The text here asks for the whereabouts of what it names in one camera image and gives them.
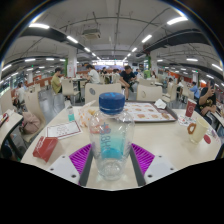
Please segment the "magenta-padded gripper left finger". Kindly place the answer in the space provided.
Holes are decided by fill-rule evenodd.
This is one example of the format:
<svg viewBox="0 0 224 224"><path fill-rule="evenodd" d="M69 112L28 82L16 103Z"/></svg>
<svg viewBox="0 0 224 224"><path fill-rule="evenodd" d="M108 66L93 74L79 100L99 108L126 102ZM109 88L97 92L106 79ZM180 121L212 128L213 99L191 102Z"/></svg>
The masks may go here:
<svg viewBox="0 0 224 224"><path fill-rule="evenodd" d="M61 155L47 169L48 172L74 184L85 187L92 165L91 145L85 145L71 155Z"/></svg>

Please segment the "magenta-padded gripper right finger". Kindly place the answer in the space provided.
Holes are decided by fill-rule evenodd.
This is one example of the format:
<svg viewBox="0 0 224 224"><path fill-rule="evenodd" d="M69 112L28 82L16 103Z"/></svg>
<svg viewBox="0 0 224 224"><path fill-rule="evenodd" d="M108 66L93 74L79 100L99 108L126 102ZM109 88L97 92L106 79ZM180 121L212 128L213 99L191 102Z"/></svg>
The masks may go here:
<svg viewBox="0 0 224 224"><path fill-rule="evenodd" d="M154 155L136 144L132 144L130 157L139 186L150 184L177 171L164 156Z"/></svg>

